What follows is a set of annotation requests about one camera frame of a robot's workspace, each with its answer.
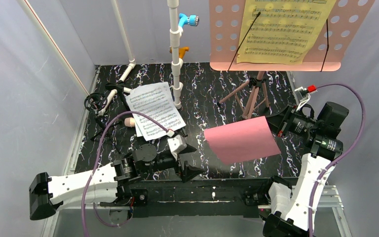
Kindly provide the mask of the pink music stand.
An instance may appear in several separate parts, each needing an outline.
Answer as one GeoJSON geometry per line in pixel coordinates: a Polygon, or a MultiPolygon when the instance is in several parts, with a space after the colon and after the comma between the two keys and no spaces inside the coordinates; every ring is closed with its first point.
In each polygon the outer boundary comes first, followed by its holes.
{"type": "Polygon", "coordinates": [[[211,0],[217,71],[333,72],[372,0],[211,0]]]}

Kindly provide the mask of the pink sheet music page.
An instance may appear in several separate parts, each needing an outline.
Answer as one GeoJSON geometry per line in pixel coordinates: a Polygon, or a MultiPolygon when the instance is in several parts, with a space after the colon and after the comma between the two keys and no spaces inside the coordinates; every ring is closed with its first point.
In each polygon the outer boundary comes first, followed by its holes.
{"type": "Polygon", "coordinates": [[[204,137],[224,164],[281,154],[265,116],[208,128],[204,137]]]}

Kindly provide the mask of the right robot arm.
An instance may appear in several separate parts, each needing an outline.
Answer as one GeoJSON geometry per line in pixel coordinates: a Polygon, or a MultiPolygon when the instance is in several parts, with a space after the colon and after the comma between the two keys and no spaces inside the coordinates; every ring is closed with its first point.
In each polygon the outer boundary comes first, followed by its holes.
{"type": "Polygon", "coordinates": [[[317,119],[288,105],[282,112],[266,117],[271,132],[281,137],[291,132],[303,138],[305,154],[296,186],[282,178],[272,178],[267,191],[271,213],[265,218],[265,237],[308,237],[313,235],[314,218],[325,181],[334,170],[329,166],[343,153],[337,139],[349,110],[327,102],[317,119]]]}

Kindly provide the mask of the white sheet music page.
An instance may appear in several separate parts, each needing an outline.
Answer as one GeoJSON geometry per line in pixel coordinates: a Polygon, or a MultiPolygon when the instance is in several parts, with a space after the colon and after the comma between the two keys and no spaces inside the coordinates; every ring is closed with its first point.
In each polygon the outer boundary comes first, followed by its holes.
{"type": "Polygon", "coordinates": [[[130,110],[136,112],[156,105],[174,105],[168,82],[139,86],[126,96],[126,102],[130,110]]]}
{"type": "Polygon", "coordinates": [[[177,131],[186,126],[184,119],[174,105],[156,105],[138,109],[137,111],[152,118],[166,129],[161,128],[144,116],[133,114],[137,135],[143,136],[146,141],[165,136],[167,130],[177,131]]]}

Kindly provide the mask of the pink microphone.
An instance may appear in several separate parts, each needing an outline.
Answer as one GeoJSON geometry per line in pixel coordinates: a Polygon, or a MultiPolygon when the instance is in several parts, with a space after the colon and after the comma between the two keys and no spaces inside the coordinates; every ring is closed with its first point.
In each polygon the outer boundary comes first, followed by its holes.
{"type": "Polygon", "coordinates": [[[135,127],[136,126],[135,119],[133,117],[126,118],[124,120],[124,125],[127,127],[135,127]]]}

